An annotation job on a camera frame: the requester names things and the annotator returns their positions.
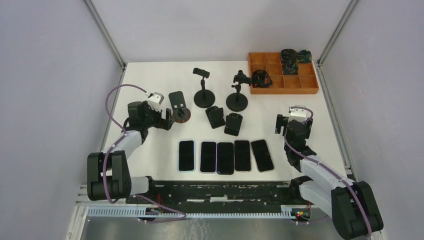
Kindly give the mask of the brown base phone stand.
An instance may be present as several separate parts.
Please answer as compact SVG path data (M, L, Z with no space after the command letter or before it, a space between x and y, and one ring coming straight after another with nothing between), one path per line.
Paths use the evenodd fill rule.
M191 118L191 111L187 108L183 92L170 92L168 97L172 107L174 121L179 124L188 122Z

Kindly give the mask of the blue case phone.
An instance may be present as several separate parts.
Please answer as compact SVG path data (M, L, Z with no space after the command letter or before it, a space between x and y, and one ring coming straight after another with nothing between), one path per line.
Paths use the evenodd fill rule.
M184 140L178 146L178 170L191 172L195 170L195 142Z

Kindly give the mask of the black phone stand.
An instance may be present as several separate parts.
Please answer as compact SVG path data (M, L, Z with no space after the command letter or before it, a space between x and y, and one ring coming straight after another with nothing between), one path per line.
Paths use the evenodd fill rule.
M207 119L212 129L223 127L226 122L224 120L224 108L216 105L208 107L205 110Z
M238 113L230 113L225 118L225 128L224 133L227 135L237 137L240 133L241 124L243 121L243 116Z

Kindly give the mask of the lilac case phone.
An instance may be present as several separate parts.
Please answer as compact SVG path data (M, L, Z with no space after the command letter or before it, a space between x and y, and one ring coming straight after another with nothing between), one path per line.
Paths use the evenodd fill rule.
M217 143L204 141L201 143L200 172L215 173L217 162Z

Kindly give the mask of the black case phone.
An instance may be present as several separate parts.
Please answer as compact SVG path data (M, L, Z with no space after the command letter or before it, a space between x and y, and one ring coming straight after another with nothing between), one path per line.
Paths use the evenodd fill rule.
M219 175L232 175L235 171L234 144L219 142L216 150L216 171Z

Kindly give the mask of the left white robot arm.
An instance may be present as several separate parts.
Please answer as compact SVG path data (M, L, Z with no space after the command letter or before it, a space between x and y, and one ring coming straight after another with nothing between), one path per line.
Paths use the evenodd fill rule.
M154 110L148 101L135 101L127 105L128 118L115 143L102 152L87 157L87 195L91 201L127 198L132 190L128 158L144 142L150 128L170 130L174 119L172 110Z

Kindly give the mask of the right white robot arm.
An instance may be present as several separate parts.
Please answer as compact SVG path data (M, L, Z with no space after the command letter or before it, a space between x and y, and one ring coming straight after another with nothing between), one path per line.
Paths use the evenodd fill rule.
M288 163L302 176L290 181L289 199L295 204L308 201L332 220L344 240L372 236L384 228L371 186L354 181L334 170L307 145L313 119L277 115L275 133L284 140Z

